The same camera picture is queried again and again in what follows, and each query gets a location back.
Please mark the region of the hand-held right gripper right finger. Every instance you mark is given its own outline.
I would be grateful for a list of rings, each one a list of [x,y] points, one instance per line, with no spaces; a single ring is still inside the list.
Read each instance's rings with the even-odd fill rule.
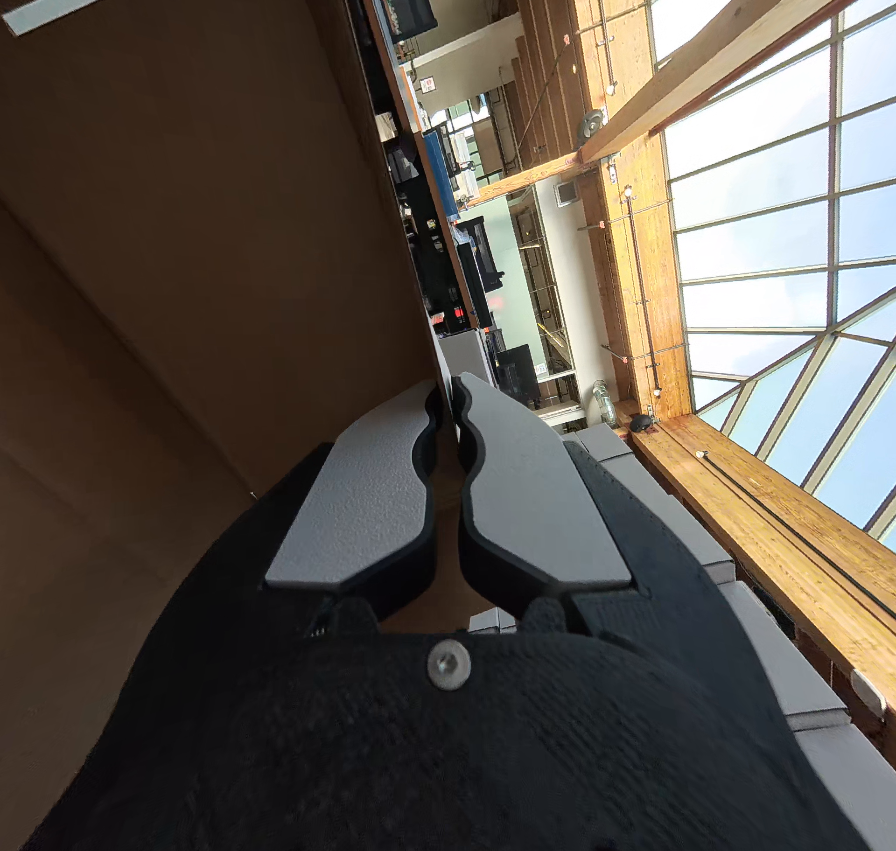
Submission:
[[[471,373],[452,379],[466,476],[459,561],[467,583],[520,617],[538,598],[633,588],[560,435]]]

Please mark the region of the black monitor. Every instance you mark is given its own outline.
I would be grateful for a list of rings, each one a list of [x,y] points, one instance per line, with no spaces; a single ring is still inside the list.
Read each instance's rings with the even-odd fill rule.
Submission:
[[[530,347],[501,350],[495,360],[499,389],[522,405],[539,409],[541,393]]]

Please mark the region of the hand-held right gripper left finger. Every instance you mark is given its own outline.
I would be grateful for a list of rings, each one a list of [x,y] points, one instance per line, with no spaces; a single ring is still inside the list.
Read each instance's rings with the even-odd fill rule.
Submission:
[[[442,396],[423,381],[334,442],[265,574],[276,589],[364,599],[389,617],[435,573],[435,435]]]

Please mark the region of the diagonal wooden beam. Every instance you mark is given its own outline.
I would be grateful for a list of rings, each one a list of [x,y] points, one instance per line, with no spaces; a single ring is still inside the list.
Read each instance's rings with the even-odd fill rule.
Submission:
[[[665,129],[855,1],[731,0],[587,141],[580,163]]]

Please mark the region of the blue flat box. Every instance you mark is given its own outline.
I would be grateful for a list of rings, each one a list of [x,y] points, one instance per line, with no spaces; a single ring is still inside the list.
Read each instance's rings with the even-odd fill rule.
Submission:
[[[454,180],[454,174],[450,171],[450,165],[445,159],[442,133],[438,128],[431,128],[425,131],[422,137],[442,208],[446,218],[451,223],[456,223],[459,221],[460,216],[454,193],[458,189],[456,188],[457,183]]]

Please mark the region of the black flat device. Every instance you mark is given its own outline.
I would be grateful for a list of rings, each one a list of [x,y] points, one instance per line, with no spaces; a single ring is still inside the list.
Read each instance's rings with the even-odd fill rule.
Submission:
[[[485,218],[467,219],[455,224],[455,242],[468,243],[484,293],[502,289],[505,272],[499,270],[488,240]]]

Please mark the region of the large skylight window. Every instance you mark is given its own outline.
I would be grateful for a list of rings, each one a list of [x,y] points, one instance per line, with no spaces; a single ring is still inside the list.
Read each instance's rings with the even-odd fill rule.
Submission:
[[[662,132],[693,408],[894,550],[895,0]]]

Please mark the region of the white and brown cardboard box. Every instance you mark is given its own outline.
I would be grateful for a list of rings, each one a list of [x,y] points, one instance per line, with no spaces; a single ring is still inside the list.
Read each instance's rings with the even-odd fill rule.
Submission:
[[[442,383],[350,0],[2,23],[2,849],[209,548]]]

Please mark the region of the wooden window ledge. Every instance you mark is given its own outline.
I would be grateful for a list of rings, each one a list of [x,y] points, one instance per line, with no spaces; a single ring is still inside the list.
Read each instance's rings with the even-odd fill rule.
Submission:
[[[696,416],[625,439],[893,766],[894,554]]]

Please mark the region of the stack of white boxes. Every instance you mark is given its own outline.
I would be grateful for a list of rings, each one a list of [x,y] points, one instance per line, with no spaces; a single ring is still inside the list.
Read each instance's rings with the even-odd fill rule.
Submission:
[[[634,586],[524,612],[563,628],[520,688],[559,693],[546,738],[575,775],[544,793],[593,796],[614,849],[894,849],[893,770],[721,545],[610,429],[563,442]]]

